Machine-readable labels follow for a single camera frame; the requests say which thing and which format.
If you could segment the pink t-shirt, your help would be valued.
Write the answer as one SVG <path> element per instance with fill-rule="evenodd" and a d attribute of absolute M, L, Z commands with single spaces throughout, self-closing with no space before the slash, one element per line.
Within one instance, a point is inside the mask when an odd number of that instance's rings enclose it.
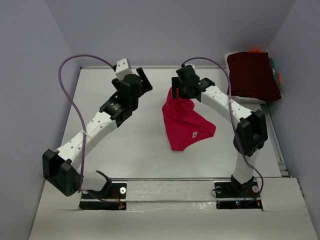
<path fill-rule="evenodd" d="M 191 99 L 174 99 L 173 89 L 169 89 L 162 115 L 167 139 L 174 152 L 182 152 L 215 135 L 216 126 L 197 113 L 194 107 Z"/>

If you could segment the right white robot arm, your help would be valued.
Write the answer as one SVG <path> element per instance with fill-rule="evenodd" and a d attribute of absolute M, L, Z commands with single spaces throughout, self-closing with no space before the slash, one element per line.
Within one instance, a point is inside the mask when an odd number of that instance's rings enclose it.
<path fill-rule="evenodd" d="M 253 111 L 232 100 L 208 78 L 193 76 L 183 82 L 171 78 L 172 98 L 196 99 L 212 108 L 230 122 L 233 132 L 233 146 L 237 150 L 235 169 L 230 178 L 230 190 L 235 196 L 246 193 L 254 180 L 257 157 L 268 140 L 265 114 Z"/>

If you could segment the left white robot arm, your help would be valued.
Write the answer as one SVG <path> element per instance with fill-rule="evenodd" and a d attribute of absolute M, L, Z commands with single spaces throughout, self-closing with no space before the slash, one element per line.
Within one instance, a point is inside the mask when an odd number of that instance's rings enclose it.
<path fill-rule="evenodd" d="M 85 128 L 56 150 L 47 149 L 42 155 L 43 175 L 64 196 L 78 190 L 95 197 L 110 194 L 112 179 L 105 173 L 84 170 L 84 158 L 108 134 L 116 130 L 138 108 L 139 98 L 153 89 L 144 70 L 125 71 L 122 80 L 112 80 L 116 92 L 99 108 Z"/>

